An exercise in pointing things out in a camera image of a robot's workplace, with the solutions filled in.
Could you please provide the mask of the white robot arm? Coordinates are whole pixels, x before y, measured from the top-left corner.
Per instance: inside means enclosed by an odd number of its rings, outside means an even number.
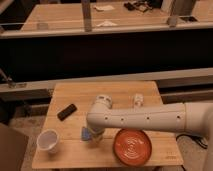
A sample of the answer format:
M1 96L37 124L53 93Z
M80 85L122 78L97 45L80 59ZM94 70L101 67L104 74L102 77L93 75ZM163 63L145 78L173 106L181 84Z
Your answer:
M106 128L177 132L205 137L208 140L203 171L213 171L213 103L173 103L139 108L113 109L107 95L96 97L86 115L93 137Z

